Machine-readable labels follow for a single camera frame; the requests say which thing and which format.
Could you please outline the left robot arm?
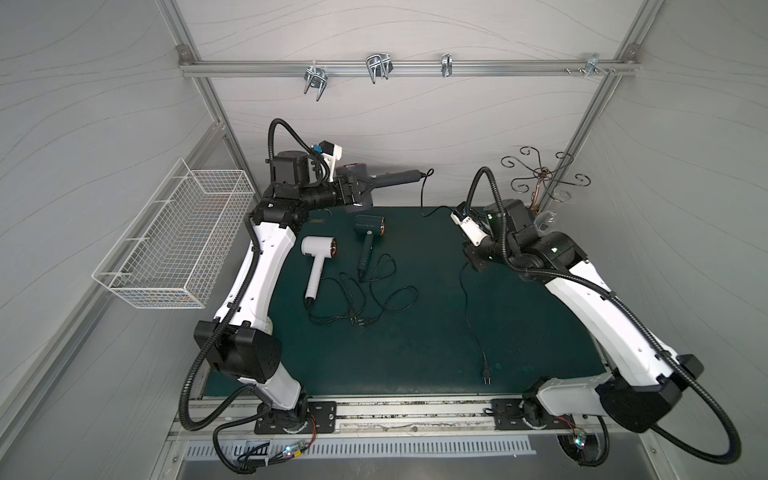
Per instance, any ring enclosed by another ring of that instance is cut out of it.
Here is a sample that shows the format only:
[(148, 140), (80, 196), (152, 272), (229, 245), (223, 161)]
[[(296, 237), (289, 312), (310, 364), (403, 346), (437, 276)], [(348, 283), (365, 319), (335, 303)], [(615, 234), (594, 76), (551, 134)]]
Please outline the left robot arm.
[[(256, 208), (246, 215), (250, 243), (228, 299), (211, 321), (194, 331), (199, 353), (186, 375), (178, 403), (178, 418), (187, 431), (213, 423), (236, 399), (253, 392), (276, 421), (288, 431), (304, 427), (309, 417), (308, 396), (281, 360), (282, 345), (273, 335), (268, 316), (280, 272), (297, 234), (310, 212), (344, 206), (372, 205), (376, 180), (362, 164), (338, 166), (338, 145), (306, 143), (290, 124), (273, 119), (267, 133), (271, 183)], [(239, 382), (206, 417), (195, 420), (190, 411), (192, 387), (204, 363)]]

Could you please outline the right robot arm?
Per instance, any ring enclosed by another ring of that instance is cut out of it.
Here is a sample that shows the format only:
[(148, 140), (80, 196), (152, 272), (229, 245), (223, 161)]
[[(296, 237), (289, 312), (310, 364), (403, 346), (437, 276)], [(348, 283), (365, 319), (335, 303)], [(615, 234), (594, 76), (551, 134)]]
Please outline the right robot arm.
[[(729, 465), (742, 441), (725, 409), (699, 383), (704, 368), (693, 354), (679, 354), (659, 339), (603, 281), (584, 250), (568, 235), (540, 235), (529, 209), (504, 200), (492, 170), (475, 173), (467, 196), (452, 213), (465, 237), (464, 251), (477, 270), (498, 263), (536, 281), (565, 305), (607, 355), (611, 368), (575, 379), (542, 378), (524, 394), (528, 418), (588, 415), (611, 419), (634, 433), (648, 430), (700, 460)], [(715, 415), (727, 437), (723, 453), (710, 453), (677, 438), (659, 422), (687, 390)]]

